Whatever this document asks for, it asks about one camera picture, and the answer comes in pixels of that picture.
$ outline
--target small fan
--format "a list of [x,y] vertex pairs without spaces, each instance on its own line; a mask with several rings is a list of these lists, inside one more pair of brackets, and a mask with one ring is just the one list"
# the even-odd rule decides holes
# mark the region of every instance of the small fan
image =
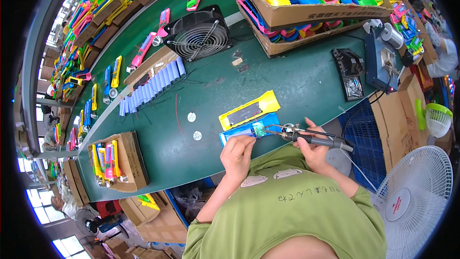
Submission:
[[447,107],[436,103],[429,103],[425,109],[422,109],[422,101],[416,99],[415,109],[417,111],[420,130],[425,130],[425,127],[428,127],[430,134],[435,138],[441,138],[447,134],[453,121],[452,111]]
[[164,29],[169,33],[165,45],[189,62],[232,47],[230,32],[215,4],[170,22]]
[[95,217],[93,212],[88,209],[80,209],[75,214],[75,224],[78,230],[87,237],[94,237],[98,231],[106,233],[108,230],[116,227],[118,233],[122,233],[124,237],[128,238],[128,234],[120,225],[123,222],[121,214],[108,215],[104,218]]
[[439,147],[402,158],[372,202],[385,223],[387,258],[414,258],[436,227],[452,191],[452,165]]

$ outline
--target solder wire spool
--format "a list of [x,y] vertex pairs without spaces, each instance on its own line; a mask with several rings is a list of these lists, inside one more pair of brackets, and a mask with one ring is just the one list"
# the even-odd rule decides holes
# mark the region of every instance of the solder wire spool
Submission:
[[400,49],[404,44],[403,35],[394,29],[393,25],[389,22],[385,23],[385,29],[382,31],[380,36],[384,41],[387,41],[396,49]]

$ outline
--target red wire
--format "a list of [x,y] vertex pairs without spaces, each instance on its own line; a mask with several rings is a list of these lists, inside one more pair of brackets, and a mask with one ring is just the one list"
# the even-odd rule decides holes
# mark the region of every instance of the red wire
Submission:
[[182,128],[180,127],[179,115],[177,115],[177,93],[176,93],[176,118],[177,118],[177,125],[179,125],[180,133],[182,133],[182,135],[183,135],[184,132],[182,132]]

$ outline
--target white sticker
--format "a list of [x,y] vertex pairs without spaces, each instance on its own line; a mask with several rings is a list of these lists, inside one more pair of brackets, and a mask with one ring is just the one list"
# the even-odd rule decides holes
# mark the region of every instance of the white sticker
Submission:
[[190,122],[195,121],[195,119],[196,119],[195,113],[190,112],[190,113],[187,115],[187,119],[188,119]]
[[199,131],[195,131],[195,133],[193,133],[193,139],[198,141],[201,139],[201,132]]

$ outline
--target fan grille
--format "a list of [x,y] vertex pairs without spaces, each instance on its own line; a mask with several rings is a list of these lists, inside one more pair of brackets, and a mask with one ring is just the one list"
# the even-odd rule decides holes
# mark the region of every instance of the fan grille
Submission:
[[452,123],[452,118],[444,112],[427,109],[426,110],[426,126],[430,134],[435,138],[441,138],[446,135]]
[[[420,147],[402,158],[382,182],[373,204],[385,223],[387,258],[414,258],[437,225],[452,191],[452,165],[436,146]],[[410,192],[403,215],[388,221],[391,196],[401,188]]]
[[175,52],[187,61],[203,58],[227,49],[228,36],[219,21],[214,23],[201,23],[177,34],[175,40],[168,40],[174,44]]

